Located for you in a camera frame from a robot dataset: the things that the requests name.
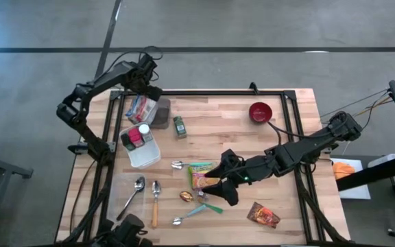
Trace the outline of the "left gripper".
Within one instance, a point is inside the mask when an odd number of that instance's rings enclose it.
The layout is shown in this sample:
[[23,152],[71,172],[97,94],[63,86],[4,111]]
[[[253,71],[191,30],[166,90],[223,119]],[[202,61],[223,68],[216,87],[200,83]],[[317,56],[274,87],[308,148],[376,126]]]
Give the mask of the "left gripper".
[[133,92],[145,92],[145,95],[157,102],[163,94],[163,90],[152,86],[150,80],[153,76],[153,68],[133,68],[130,70],[130,90]]

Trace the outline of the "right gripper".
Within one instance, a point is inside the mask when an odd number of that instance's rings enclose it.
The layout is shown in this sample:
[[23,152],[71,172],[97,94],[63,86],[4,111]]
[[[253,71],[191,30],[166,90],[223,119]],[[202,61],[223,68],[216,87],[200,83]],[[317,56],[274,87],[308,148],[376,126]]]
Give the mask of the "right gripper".
[[206,178],[229,179],[204,187],[202,191],[223,198],[230,206],[237,205],[239,201],[235,184],[252,183],[246,170],[246,162],[243,159],[231,160],[227,163],[221,161],[218,166],[206,172],[204,176]]

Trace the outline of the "Maruchan ramen package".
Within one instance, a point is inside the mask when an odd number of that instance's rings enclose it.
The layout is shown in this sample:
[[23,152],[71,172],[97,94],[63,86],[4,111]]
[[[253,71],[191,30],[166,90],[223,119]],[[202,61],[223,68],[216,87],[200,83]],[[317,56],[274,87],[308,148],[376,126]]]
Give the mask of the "Maruchan ramen package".
[[218,178],[207,178],[204,176],[213,167],[212,163],[203,163],[201,165],[192,165],[188,168],[192,190],[200,190],[207,186],[216,185],[219,182]]

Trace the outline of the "white cap spice jar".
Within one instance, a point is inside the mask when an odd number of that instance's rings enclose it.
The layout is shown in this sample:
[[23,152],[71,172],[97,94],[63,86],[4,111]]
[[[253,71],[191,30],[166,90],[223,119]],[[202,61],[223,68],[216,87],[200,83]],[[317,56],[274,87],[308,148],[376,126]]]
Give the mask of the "white cap spice jar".
[[153,139],[151,130],[146,123],[142,123],[139,126],[140,135],[145,143],[150,142]]

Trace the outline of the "smoked paprika tin red lid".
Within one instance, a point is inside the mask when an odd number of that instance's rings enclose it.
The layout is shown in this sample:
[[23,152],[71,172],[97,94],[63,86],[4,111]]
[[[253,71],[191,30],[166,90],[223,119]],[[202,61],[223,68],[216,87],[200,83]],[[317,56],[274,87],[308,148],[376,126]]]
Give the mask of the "smoked paprika tin red lid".
[[135,148],[139,148],[142,145],[144,145],[144,140],[143,140],[141,133],[139,132],[139,129],[137,127],[129,129],[128,136],[129,136],[130,142],[135,146]]

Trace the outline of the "red orange snack bag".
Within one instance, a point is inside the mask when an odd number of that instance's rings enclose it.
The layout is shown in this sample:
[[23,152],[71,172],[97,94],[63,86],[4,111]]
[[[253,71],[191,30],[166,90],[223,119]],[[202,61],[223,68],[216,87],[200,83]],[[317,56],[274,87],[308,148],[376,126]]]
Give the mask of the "red orange snack bag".
[[258,202],[254,202],[247,218],[253,222],[266,225],[271,228],[276,228],[280,222],[280,218],[270,209],[264,207]]

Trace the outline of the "green black pepper tin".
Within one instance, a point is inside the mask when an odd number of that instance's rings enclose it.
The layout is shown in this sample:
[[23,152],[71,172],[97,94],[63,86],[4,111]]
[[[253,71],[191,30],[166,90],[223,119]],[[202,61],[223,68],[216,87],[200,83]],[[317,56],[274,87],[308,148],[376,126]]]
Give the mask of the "green black pepper tin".
[[136,146],[133,144],[133,142],[130,140],[130,137],[127,133],[124,133],[120,136],[121,142],[123,146],[126,148],[128,151],[133,151],[136,149]]

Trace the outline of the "black handle steel spoon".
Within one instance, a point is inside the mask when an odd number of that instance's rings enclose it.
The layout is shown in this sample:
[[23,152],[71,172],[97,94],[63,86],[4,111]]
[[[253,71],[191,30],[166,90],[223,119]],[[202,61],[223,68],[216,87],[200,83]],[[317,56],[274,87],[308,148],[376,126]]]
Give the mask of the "black handle steel spoon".
[[129,207],[135,195],[139,192],[142,192],[144,188],[145,188],[145,178],[143,176],[140,176],[139,178],[137,178],[137,180],[134,183],[134,191],[132,192],[129,199],[126,201],[124,208],[120,211],[120,213],[116,217],[117,221],[121,220],[121,218],[124,216],[126,209]]

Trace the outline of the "dark grey bin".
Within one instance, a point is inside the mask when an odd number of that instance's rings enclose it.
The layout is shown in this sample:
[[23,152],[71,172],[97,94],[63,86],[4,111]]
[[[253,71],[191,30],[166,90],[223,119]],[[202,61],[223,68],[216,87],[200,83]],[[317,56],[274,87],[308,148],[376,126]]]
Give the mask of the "dark grey bin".
[[167,98],[160,98],[158,101],[158,110],[149,126],[153,129],[167,129],[169,127],[170,110],[171,101]]

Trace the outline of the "green label spice jar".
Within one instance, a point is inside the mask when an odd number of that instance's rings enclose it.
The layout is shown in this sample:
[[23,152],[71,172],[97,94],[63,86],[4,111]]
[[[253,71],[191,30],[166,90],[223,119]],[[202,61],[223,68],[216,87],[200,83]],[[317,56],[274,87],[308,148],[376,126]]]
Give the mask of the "green label spice jar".
[[175,131],[176,131],[177,137],[179,139],[185,138],[187,136],[187,131],[186,131],[184,122],[182,120],[182,117],[181,116],[174,117],[173,123],[175,126]]

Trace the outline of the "clear bin of bottles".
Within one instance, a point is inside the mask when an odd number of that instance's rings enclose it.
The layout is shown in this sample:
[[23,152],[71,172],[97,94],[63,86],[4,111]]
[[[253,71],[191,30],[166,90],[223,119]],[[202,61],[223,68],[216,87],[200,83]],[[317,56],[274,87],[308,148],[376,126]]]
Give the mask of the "clear bin of bottles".
[[[122,134],[128,133],[129,129],[131,129],[131,128],[134,128],[134,127],[139,128],[139,126],[141,124],[147,124],[147,123],[146,122],[137,123],[133,126],[130,126],[129,128],[126,128],[125,130],[122,130],[119,133],[119,140],[121,141],[120,136]],[[139,148],[136,148],[133,151],[128,151],[123,146],[128,158],[130,160],[130,165],[133,168],[145,169],[145,168],[149,167],[150,165],[157,163],[160,160],[160,149],[157,145],[157,142],[156,142],[153,134],[152,134],[152,136],[153,136],[153,139],[150,142],[147,142],[147,143],[144,142],[144,145],[142,145]]]

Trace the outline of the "red bowl black outside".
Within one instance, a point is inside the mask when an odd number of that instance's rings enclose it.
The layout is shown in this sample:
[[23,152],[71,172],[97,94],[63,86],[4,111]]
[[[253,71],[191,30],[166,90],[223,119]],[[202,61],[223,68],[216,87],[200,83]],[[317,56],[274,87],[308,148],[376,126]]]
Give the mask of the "red bowl black outside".
[[249,107],[248,115],[253,123],[263,124],[272,118],[273,110],[264,102],[255,102]]

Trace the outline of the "white paper sheet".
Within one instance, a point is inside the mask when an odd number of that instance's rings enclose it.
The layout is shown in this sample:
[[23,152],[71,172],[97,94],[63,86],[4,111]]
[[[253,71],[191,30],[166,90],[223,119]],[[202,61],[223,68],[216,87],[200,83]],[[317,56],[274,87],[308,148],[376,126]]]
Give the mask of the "white paper sheet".
[[[360,160],[355,159],[343,159],[343,158],[332,158],[334,164],[345,163],[351,166],[355,172],[363,170],[362,163]],[[367,185],[361,185],[352,189],[347,189],[339,192],[341,199],[356,199],[356,200],[370,200],[371,195]]]

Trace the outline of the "white container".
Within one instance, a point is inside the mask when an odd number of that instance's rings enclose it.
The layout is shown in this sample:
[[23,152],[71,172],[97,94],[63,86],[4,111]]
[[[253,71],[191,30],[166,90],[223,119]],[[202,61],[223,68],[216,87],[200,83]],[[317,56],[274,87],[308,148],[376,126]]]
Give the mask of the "white container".
[[380,165],[382,163],[386,163],[386,162],[394,160],[394,159],[395,159],[395,154],[388,154],[388,155],[382,156],[382,157],[377,158],[377,159],[375,159],[373,161],[370,161],[368,163],[368,168],[375,167],[377,165]]

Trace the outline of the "black aluminium table frame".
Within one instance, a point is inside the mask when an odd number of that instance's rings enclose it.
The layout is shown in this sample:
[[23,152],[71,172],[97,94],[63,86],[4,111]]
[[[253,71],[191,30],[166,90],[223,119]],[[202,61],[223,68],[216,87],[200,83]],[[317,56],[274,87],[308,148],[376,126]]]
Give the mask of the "black aluminium table frame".
[[[187,136],[177,139],[173,128],[156,129],[154,138],[160,149],[160,160],[143,169],[147,181],[159,181],[162,191],[158,200],[158,226],[152,227],[154,197],[145,192],[145,217],[142,220],[146,238],[159,246],[241,246],[304,244],[304,225],[296,180],[290,173],[271,177],[251,185],[240,186],[239,202],[230,206],[224,199],[210,197],[211,205],[223,213],[207,209],[174,226],[173,219],[192,210],[193,205],[180,199],[181,191],[190,187],[184,170],[171,167],[172,161],[218,162],[222,152],[231,149],[250,158],[287,141],[278,137],[272,125],[290,125],[295,134],[311,134],[321,123],[311,89],[252,90],[166,90],[172,115],[183,118]],[[254,125],[248,109],[255,102],[265,102],[272,110],[272,125]],[[254,202],[273,211],[280,222],[271,228],[247,218]]]

